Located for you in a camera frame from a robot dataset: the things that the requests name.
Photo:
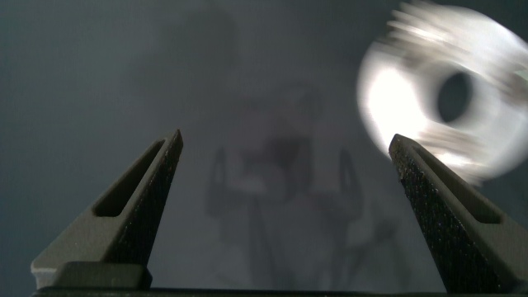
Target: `gray background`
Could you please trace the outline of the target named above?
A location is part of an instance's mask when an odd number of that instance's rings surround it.
[[[527,3],[462,6],[528,40]],[[443,291],[356,107],[362,56],[397,7],[1,1],[0,295],[33,291],[31,260],[176,128],[153,286]],[[481,189],[525,226],[527,171]]]

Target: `blurry washer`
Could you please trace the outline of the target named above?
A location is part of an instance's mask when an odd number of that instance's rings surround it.
[[[389,156],[395,134],[415,139],[474,185],[528,153],[528,46],[494,20],[462,7],[403,3],[388,37],[367,51],[358,105],[370,137]],[[467,110],[445,123],[443,83],[466,73]]]

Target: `washer hole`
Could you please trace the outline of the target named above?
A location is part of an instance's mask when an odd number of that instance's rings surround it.
[[[471,77],[464,72],[457,72],[446,79],[438,92],[436,108],[440,118],[449,123],[458,119],[468,109],[473,86]]]

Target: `gray wall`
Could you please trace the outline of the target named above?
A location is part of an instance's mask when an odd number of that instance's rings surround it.
[[[464,4],[528,40],[525,3]],[[153,286],[443,291],[355,102],[397,6],[0,2],[0,295],[29,295],[31,260],[176,128]],[[482,189],[525,226],[527,170]]]

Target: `blurry background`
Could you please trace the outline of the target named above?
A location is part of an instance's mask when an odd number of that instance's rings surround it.
[[[440,3],[528,40],[528,2]],[[396,8],[1,1],[0,295],[29,295],[32,259],[176,128],[154,287],[443,291],[356,107],[363,54]],[[527,173],[481,189],[524,226]]]

